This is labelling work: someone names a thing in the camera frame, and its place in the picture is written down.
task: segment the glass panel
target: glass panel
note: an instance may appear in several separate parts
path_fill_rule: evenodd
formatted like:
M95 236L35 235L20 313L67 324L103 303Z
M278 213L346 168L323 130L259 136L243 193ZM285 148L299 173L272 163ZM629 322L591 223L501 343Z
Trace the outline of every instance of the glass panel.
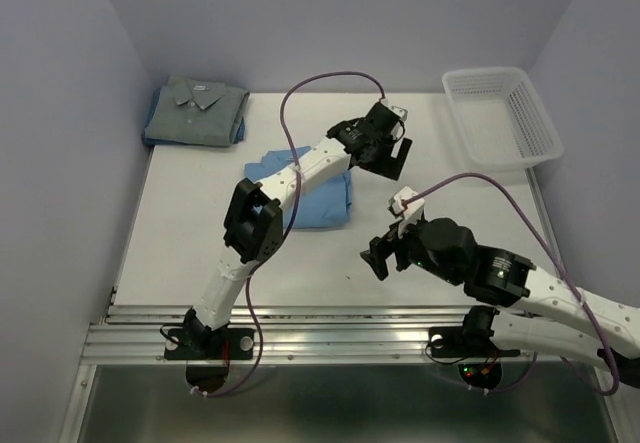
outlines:
M505 379L523 369L504 365ZM80 441L615 441L602 398L561 363L540 363L519 389L488 397L446 383L434 371L455 377L457 370L260 368L236 396L205 400L189 394L181 367L101 367Z

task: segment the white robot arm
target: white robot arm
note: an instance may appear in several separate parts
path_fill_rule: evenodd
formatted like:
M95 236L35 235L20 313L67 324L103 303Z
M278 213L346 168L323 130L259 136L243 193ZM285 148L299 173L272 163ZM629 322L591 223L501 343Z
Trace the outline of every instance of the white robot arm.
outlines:
M227 328L231 311L247 278L282 245L283 215L293 205L296 190L304 195L353 166L397 180L412 143L398 136L406 118L406 110L381 100L365 117L333 126L300 158L299 167L292 164L257 182L245 179L238 183L224 221L226 248L219 272L187 312L182 327L169 332L171 341L179 345L166 350L165 358L219 359L223 342L235 343L252 334ZM397 143L399 150L392 156ZM236 352L231 357L249 359L251 352Z
M180 345L167 348L165 358L220 359L224 342L252 336L253 330L227 327L231 310L247 278L281 246L283 215L293 205L296 190L304 195L353 166L397 180L411 147L411 140L397 137L406 118L406 110L378 102L365 117L332 127L300 158L299 167L289 165L258 182L241 181L225 217L226 248L219 273L181 328L172 330L172 341ZM393 146L400 141L393 157ZM507 355L526 349L606 370L600 335L583 309L586 302L614 350L620 381L640 387L640 310L584 290L579 290L578 301L565 282L526 258L478 245L468 228L450 219L425 220L424 200L416 196L405 187L390 200L396 222L371 240L361 257L380 280L388 276L386 259L393 254L398 271L419 266L486 305L473 307L462 325L433 330L433 356L485 357L495 350ZM236 350L227 356L250 359L252 353Z
M494 349L501 354L526 349L608 370L604 336L620 381L640 387L639 309L581 288L577 299L567 282L526 258L478 245L468 228L448 218L425 220L424 200L417 196L405 187L390 200L396 222L361 256L380 280L388 276L386 259L394 254L398 271L416 265L487 305L473 307L462 325L433 330L433 356L482 357Z

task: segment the white table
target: white table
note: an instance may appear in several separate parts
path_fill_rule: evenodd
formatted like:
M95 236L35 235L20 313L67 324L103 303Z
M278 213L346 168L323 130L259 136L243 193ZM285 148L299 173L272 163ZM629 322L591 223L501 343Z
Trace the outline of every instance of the white table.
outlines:
M189 306L216 271L223 247L222 222L246 162L286 148L278 122L281 94L254 94L247 108L247 140L231 149L158 146L153 151L126 250L115 307ZM298 94L287 108L297 146L315 144L333 124L364 115L372 94ZM259 306L469 306L454 288L417 268L379 282L360 259L376 235L392 223L387 201L409 185L425 189L471 169L462 153L452 115L441 94L391 94L391 104L409 111L407 136L414 140L399 182L353 171L351 222L332 231L296 231L254 278ZM540 217L524 171L497 175L534 225ZM426 204L428 219L448 216L471 228L478 242L507 248L547 270L552 266L504 197L488 184L461 181Z

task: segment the laundry basket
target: laundry basket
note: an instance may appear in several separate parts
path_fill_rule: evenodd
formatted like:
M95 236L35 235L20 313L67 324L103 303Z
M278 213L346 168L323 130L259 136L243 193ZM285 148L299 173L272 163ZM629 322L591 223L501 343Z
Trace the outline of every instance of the laundry basket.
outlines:
M450 71L442 83L460 137L478 169L531 168L562 156L558 133L521 69Z

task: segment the purple wall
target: purple wall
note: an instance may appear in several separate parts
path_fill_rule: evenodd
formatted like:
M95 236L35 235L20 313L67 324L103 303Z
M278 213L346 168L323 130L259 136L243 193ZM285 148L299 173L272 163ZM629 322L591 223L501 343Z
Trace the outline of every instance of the purple wall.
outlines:
M635 306L639 11L640 0L573 0L531 71L565 146L537 171L565 264L580 285ZM640 391L623 396L637 413Z
M529 68L571 0L111 0L155 81L167 72L253 91L367 71L389 91L442 91L451 69ZM316 88L371 90L359 79Z
M108 0L0 0L0 441L57 441L147 152L150 83Z

